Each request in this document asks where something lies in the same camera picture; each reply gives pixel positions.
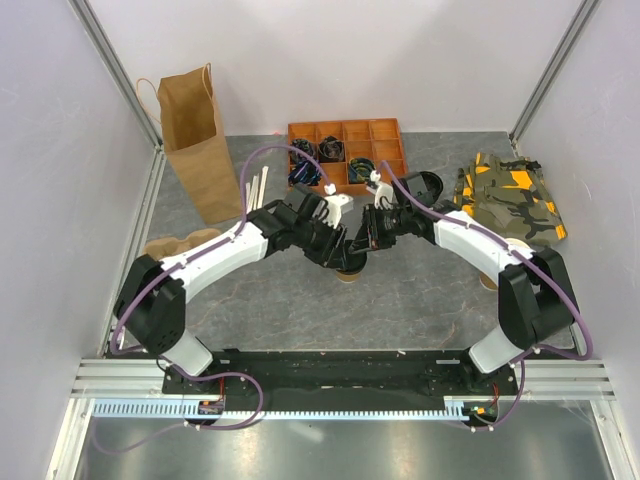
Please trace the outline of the brown paper coffee cup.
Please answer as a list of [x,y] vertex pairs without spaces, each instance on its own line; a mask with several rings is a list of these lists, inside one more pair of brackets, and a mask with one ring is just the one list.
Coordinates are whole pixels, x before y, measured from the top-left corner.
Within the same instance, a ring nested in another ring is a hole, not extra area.
[[344,283],[353,283],[360,278],[361,271],[337,270],[337,278]]

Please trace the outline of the brown paper bag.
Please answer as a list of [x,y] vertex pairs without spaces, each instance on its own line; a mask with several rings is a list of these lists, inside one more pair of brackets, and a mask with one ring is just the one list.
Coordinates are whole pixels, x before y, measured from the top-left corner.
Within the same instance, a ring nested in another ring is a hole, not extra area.
[[243,204],[218,108],[211,65],[164,77],[153,87],[164,152],[202,221],[241,215]]

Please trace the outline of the black plastic cup lid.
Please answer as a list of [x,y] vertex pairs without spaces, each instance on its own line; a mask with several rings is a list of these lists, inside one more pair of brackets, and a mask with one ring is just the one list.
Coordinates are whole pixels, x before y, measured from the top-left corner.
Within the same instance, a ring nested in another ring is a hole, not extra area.
[[347,275],[355,275],[360,273],[367,263],[367,253],[346,253],[344,257],[343,272]]

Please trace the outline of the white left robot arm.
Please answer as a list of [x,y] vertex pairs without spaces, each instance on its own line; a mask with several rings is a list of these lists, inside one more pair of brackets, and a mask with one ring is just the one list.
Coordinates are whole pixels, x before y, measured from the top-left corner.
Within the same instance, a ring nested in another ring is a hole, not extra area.
[[149,354],[169,361],[198,393],[219,382],[212,352],[186,326],[186,306],[226,275],[290,247],[311,262],[343,270],[346,229],[353,207],[346,194],[323,196],[297,185],[284,199],[246,214],[229,231],[162,261],[145,254],[131,265],[113,313]]

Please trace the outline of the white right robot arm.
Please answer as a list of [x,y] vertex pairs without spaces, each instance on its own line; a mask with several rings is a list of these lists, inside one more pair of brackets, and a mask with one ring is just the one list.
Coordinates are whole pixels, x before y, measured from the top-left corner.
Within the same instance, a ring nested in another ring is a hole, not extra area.
[[367,189],[374,201],[363,209],[350,253],[389,249],[412,234],[456,254],[498,287],[498,325],[468,349],[470,361],[457,371],[465,391],[483,392],[495,370],[576,323],[579,310],[558,252],[509,242],[465,211],[438,202],[442,182],[430,172],[385,183],[374,171]]

